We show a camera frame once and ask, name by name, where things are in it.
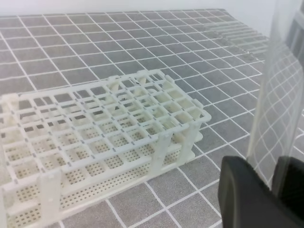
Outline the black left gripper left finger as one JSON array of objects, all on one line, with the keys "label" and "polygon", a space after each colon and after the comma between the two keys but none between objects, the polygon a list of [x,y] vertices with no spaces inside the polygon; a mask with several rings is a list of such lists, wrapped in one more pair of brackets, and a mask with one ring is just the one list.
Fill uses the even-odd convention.
[{"label": "black left gripper left finger", "polygon": [[260,179],[253,167],[237,156],[221,163],[218,203],[225,228],[302,228],[293,214]]}]

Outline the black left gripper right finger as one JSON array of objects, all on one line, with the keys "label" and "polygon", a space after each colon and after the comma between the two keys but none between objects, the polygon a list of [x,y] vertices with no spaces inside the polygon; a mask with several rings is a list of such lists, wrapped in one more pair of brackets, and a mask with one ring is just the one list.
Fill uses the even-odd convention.
[{"label": "black left gripper right finger", "polygon": [[272,192],[299,219],[304,219],[304,162],[279,157],[272,180]]}]

